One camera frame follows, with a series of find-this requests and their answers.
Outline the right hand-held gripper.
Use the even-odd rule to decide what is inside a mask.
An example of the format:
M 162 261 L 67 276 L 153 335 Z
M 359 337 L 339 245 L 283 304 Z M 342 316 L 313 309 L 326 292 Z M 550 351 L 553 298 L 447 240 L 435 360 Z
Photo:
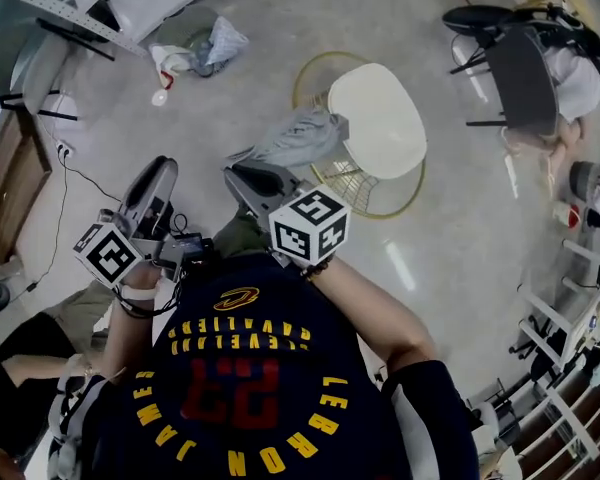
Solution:
M 227 188 L 255 218 L 267 251 L 281 266 L 316 266 L 346 243 L 351 207 L 328 186 L 314 186 L 265 162 L 237 162 L 223 173 Z

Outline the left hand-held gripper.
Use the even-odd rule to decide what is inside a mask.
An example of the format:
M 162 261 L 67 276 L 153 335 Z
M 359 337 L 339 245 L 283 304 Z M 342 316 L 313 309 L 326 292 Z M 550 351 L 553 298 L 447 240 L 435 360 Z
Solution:
M 73 247 L 75 257 L 109 289 L 139 263 L 150 262 L 172 278 L 179 257 L 171 236 L 170 202 L 178 177 L 175 159 L 158 156 L 134 179 L 117 210 L 102 209 Z

